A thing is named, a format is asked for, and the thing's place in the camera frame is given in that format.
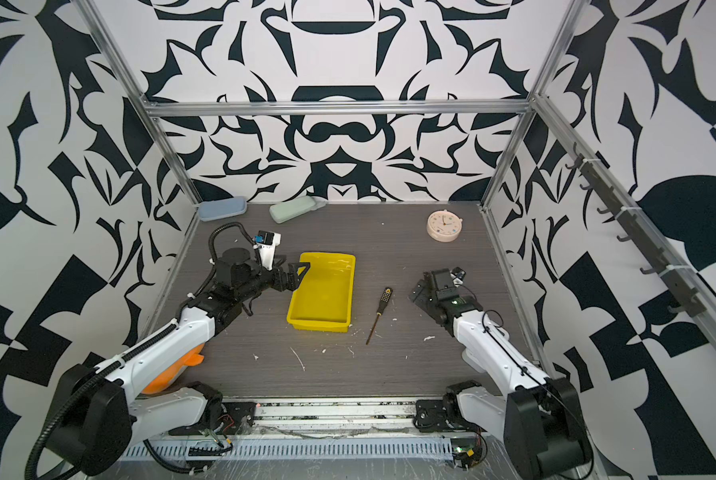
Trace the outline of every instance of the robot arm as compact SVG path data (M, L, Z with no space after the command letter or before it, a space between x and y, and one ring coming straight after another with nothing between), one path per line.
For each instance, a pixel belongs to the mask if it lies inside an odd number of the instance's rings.
M526 480L591 462L576 389L536 368L475 299L459 295L464 276L459 268L425 272L409 299L465 346L462 358L488 373L504 397L492 396L477 382L450 386L443 399L448 422L482 428L503 441Z
M240 228L252 244L230 248L217 257L213 241L230 226ZM87 475L109 468L129 445L179 426L218 427L222 395L195 382L176 392L138 398L171 385L185 368L202 360L203 344L234 321L242 311L252 316L251 302L266 289L296 290L309 264L289 264L275 256L280 235L260 231L254 238L238 223L225 224L209 236L213 268L195 295L183 302L175 318L120 355L90 369L76 365L59 379L46 425L38 437L26 478L37 477L44 447ZM158 387L153 381L161 377Z

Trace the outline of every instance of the cable tie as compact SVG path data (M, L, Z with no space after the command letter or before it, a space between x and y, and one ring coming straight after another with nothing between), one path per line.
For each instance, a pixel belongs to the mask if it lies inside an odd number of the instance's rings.
M126 366L126 360L124 360L123 355L121 353L117 354L110 360L112 360L113 362L120 362L121 366L118 367L119 369L122 369L123 367Z

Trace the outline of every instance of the gray wood grain tabletop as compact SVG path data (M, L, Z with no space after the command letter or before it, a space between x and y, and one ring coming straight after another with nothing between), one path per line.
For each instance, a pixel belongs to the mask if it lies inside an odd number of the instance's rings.
M286 322L292 294L267 290L254 301L254 316L242 314L207 343L203 363L188 368L177 385L199 380L225 396L257 398L438 396L448 385L475 379L498 393L488 376L461 359L464 347L407 298L422 272L455 266L467 271L465 285L484 308L504 317L511 341L531 358L477 205L330 204L280 225L268 208L250 204L246 214L229 220L241 222L251 235L257 230L280 233L276 253L286 254L289 262L303 252L355 255L349 331L295 330ZM442 208L463 219L461 235L447 244L425 231L427 217ZM198 225L159 323L171 318L208 274L207 239L222 223ZM219 255L233 246L248 246L237 229L218 236ZM385 286L395 292L366 345Z

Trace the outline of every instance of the screwdriver shaft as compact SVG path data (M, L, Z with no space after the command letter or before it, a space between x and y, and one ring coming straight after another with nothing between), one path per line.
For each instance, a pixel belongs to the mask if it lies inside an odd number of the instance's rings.
M371 340L371 335L374 334L374 329L376 328L376 323L379 321L379 318L382 316L382 313L376 314L376 320L374 320L374 325L371 327L371 332L369 332L369 338L366 339L365 344L368 345L369 341Z

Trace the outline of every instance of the patterned backdrop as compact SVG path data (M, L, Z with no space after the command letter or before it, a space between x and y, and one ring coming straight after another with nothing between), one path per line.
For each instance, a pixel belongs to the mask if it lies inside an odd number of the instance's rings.
M549 91L716 291L716 2L593 0ZM716 351L537 119L492 205L610 478L716 478Z
M98 0L158 101L525 98L568 0Z
M624 3L586 10L548 94L716 292L716 1Z
M525 98L568 0L103 0L153 101ZM479 200L513 114L172 118L204 200Z
M59 376L136 342L192 216L75 7L0 0L0 478Z
M167 118L204 200L480 200L516 114Z

